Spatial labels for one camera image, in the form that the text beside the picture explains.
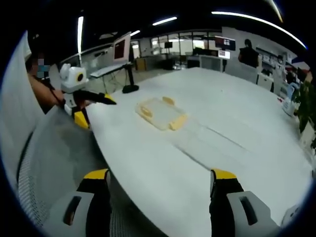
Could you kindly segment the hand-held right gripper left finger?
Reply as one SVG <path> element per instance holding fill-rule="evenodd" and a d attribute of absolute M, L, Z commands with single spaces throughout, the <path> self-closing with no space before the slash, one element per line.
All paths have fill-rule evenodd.
<path fill-rule="evenodd" d="M 110 191 L 108 169 L 84 176 L 76 190 L 61 197 L 44 223 L 48 237 L 108 237 L 110 234 Z"/>

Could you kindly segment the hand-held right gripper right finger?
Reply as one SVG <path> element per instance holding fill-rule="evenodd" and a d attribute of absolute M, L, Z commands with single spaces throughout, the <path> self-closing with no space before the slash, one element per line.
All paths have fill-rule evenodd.
<path fill-rule="evenodd" d="M 211 170 L 209 213 L 213 237 L 275 237 L 280 230 L 269 207 L 220 169 Z"/>

